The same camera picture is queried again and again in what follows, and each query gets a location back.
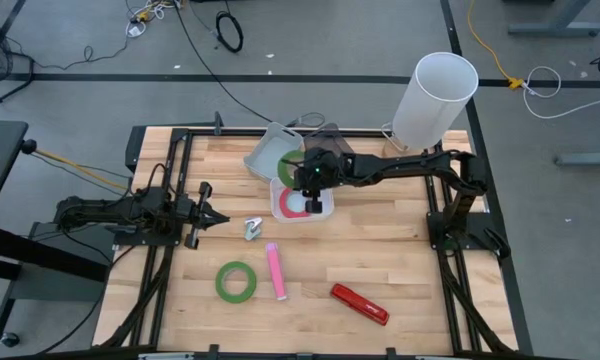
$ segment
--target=concrete floor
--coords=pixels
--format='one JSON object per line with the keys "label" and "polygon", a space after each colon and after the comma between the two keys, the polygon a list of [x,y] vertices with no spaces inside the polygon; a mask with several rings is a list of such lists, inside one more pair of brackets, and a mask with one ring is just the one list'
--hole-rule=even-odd
{"label": "concrete floor", "polygon": [[[0,23],[15,2],[0,1]],[[490,55],[468,32],[468,3],[451,2],[464,56],[482,79],[500,79]],[[549,18],[563,3],[477,0],[475,29],[499,53],[513,76],[526,77],[531,68],[548,65],[568,80],[597,80],[595,68],[587,64],[600,55],[600,35],[546,39],[506,33],[507,23]],[[209,24],[222,9],[217,2],[194,6]],[[215,40],[188,10],[183,13],[201,54],[219,74],[264,75],[271,71],[276,75],[410,76],[423,55],[450,50],[437,0],[251,0],[233,1],[231,7],[246,36],[245,49],[239,55],[214,49]],[[125,12],[121,0],[29,0],[8,35],[40,62],[67,64],[79,60],[88,44],[96,55],[115,52],[124,41]],[[119,57],[79,65],[68,72],[205,74],[177,17],[172,12],[166,15],[164,20],[152,22],[143,36],[130,41]],[[591,2],[578,19],[600,21],[600,0]],[[267,54],[275,56],[270,59]],[[14,84],[0,83],[0,92]],[[226,86],[238,99],[280,122],[319,111],[341,127],[368,128],[378,128],[392,118],[406,87]],[[537,112],[555,114],[597,99],[600,90],[565,89],[554,99],[532,99],[531,103]],[[506,88],[480,88],[475,102],[534,351],[600,359],[600,169],[560,169],[552,163],[557,153],[600,151],[600,105],[545,121],[527,112],[520,92]],[[227,125],[265,125],[233,103],[217,84],[199,82],[39,81],[0,105],[0,120],[28,122],[27,137],[35,138],[41,148],[124,172],[124,148],[131,126],[209,121],[214,111],[220,111]],[[468,129],[464,113],[453,127]],[[21,156],[0,195],[0,227],[27,233],[33,221],[49,221],[55,203],[73,194],[114,196],[37,159]],[[18,207],[16,216],[14,205]],[[0,281],[0,299],[5,287]],[[13,349],[0,346],[0,356],[31,354],[48,346],[90,307],[89,303],[34,301],[17,305],[8,329],[20,333],[23,343]],[[95,316],[62,349],[88,347],[94,326]]]}

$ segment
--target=wooden tabletop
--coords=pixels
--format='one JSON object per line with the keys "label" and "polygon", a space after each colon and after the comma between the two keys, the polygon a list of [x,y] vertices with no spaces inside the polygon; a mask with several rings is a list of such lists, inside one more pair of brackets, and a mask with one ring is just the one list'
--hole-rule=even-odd
{"label": "wooden tabletop", "polygon": [[[153,166],[165,161],[170,133],[171,128],[147,128],[134,188],[146,186]],[[210,203],[231,221],[201,232],[198,250],[176,249],[159,349],[207,351],[210,344],[219,344],[221,352],[384,354],[385,348],[395,347],[398,354],[451,354],[438,261],[428,241],[423,178],[337,188],[335,211],[327,220],[281,224],[271,215],[269,184],[243,165],[258,141],[246,136],[193,140],[186,190],[197,199],[200,181],[208,181],[213,186]],[[389,155],[384,139],[347,141],[356,152]],[[443,141],[446,149],[470,151],[464,131],[449,131]],[[439,182],[437,188],[441,199]],[[477,201],[474,211],[482,206]],[[262,234],[253,242],[244,240],[244,220],[250,216],[264,220]],[[267,242],[279,246],[286,301],[274,296]],[[145,256],[146,248],[137,248],[112,270],[94,344],[106,340],[135,304]],[[479,250],[465,251],[465,258],[476,307],[503,342],[516,348],[497,260]],[[215,291],[218,270],[234,260],[247,263],[258,278],[255,294],[241,304],[227,303]],[[230,276],[230,291],[244,288],[240,276]],[[385,308],[391,315],[387,326],[331,298],[336,282]],[[152,307],[145,316],[145,343]],[[459,304],[457,309],[469,348]]]}

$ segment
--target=pink highlighter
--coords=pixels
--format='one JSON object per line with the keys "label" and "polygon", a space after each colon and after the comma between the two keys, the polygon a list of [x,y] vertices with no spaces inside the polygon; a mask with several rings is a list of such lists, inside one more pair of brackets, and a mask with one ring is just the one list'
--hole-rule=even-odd
{"label": "pink highlighter", "polygon": [[282,276],[282,267],[280,266],[280,256],[278,255],[278,244],[268,243],[265,246],[267,250],[267,260],[269,260],[269,270],[271,271],[271,281],[273,290],[278,300],[286,300],[287,294],[284,291],[284,278]]}

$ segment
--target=red object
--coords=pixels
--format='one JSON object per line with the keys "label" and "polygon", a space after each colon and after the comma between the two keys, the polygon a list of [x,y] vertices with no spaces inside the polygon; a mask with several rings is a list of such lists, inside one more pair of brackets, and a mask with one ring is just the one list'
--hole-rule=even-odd
{"label": "red object", "polygon": [[387,325],[387,321],[389,321],[389,313],[385,309],[356,294],[344,285],[333,285],[331,296],[382,326]]}
{"label": "red object", "polygon": [[282,212],[282,215],[287,219],[309,216],[309,213],[306,211],[295,212],[289,209],[289,206],[287,205],[287,199],[289,198],[289,195],[291,195],[292,191],[293,190],[291,188],[285,188],[282,190],[282,194],[280,194],[280,211]]}

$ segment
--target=green masking tape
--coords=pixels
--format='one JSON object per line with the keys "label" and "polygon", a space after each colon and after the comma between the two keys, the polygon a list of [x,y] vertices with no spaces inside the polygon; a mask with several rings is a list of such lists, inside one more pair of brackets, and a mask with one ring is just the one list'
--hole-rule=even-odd
{"label": "green masking tape", "polygon": [[282,184],[286,187],[293,188],[295,185],[293,177],[289,174],[289,165],[283,161],[302,161],[304,160],[304,152],[300,150],[291,150],[284,154],[280,161],[278,161],[278,177]]}
{"label": "green masking tape", "polygon": [[[240,294],[234,295],[227,292],[224,288],[224,280],[227,275],[232,271],[244,271],[247,274],[247,287]],[[240,262],[240,261],[232,261],[226,263],[223,267],[218,271],[218,275],[216,275],[216,292],[220,295],[220,298],[226,302],[230,302],[232,304],[239,304],[241,302],[247,301],[256,291],[256,273],[253,272],[253,269],[249,267],[249,265]]]}

